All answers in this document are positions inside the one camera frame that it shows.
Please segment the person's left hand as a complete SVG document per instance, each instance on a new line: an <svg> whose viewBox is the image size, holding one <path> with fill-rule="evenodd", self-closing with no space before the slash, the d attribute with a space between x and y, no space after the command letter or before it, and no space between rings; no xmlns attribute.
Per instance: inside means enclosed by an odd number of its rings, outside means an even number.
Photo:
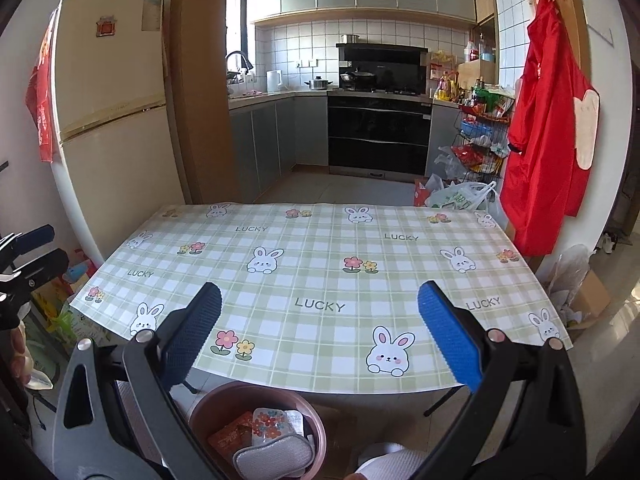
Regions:
<svg viewBox="0 0 640 480"><path fill-rule="evenodd" d="M26 386L30 381L30 352L26 346L26 328L23 321L18 324L17 328L10 331L11 359L9 360L9 368L12 377Z"/></svg>

